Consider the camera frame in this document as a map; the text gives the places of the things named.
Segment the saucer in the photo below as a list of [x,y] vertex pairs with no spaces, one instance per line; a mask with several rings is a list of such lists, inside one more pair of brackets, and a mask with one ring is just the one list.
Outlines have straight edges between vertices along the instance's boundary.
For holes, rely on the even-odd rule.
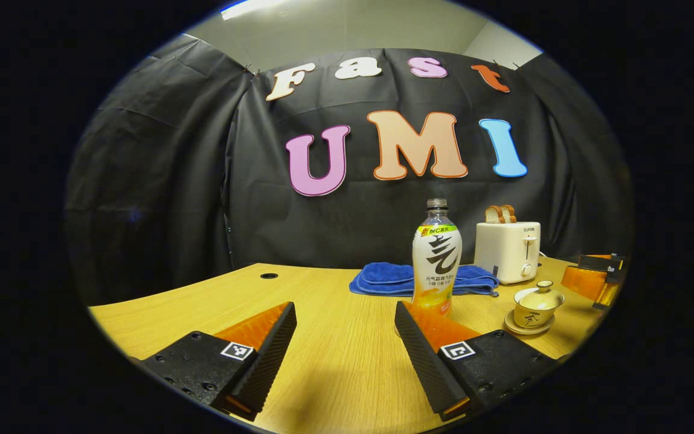
[[551,319],[548,319],[548,322],[540,327],[525,328],[516,324],[512,310],[505,315],[505,325],[516,335],[536,335],[537,333],[545,332],[545,330],[551,328],[554,322],[556,322],[556,315],[551,316]]

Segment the ceiling light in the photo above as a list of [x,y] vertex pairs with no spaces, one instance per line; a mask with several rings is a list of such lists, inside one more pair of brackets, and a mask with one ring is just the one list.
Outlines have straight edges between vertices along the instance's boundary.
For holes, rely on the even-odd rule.
[[224,9],[221,11],[221,16],[224,18],[224,21],[226,21],[231,19],[231,17],[241,16],[250,11],[278,5],[284,1],[285,0],[245,0],[245,2],[237,3],[237,5]]

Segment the bottle label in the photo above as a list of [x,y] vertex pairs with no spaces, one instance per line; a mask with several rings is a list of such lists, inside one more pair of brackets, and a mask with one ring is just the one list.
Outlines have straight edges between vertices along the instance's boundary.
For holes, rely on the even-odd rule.
[[412,303],[451,310],[454,279],[460,266],[462,237],[455,225],[421,225],[414,234],[414,296]]

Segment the black fabric curtain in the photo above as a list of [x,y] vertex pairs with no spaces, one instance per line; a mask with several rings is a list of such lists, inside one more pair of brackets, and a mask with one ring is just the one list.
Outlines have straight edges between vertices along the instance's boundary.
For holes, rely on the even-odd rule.
[[[339,80],[339,63],[373,57],[375,77]],[[408,59],[432,57],[448,75],[422,78]],[[266,97],[274,75],[316,64],[294,92]],[[471,66],[498,72],[496,91]],[[394,110],[420,132],[431,112],[457,118],[468,173],[438,178],[430,157],[417,176],[374,177],[377,126]],[[510,123],[517,178],[493,170],[483,119]],[[309,171],[330,170],[320,134],[347,125],[346,173],[328,195],[293,189],[287,141],[314,136]],[[476,224],[490,205],[510,204],[542,225],[549,256],[622,252],[631,239],[628,171],[594,102],[542,55],[518,71],[489,61],[418,49],[367,49],[293,61],[255,77],[214,47],[179,36],[111,92],[80,140],[69,173],[66,233],[80,292],[90,305],[178,288],[253,263],[361,268],[411,263],[411,240],[427,198],[449,201],[472,263]]]

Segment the plastic bottle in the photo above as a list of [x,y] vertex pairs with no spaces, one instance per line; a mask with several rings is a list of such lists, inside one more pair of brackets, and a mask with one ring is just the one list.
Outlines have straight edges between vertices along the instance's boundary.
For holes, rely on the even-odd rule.
[[443,316],[451,312],[454,280],[462,259],[462,236],[446,216],[446,200],[427,201],[427,219],[417,228],[412,244],[414,295],[412,304],[434,309]]

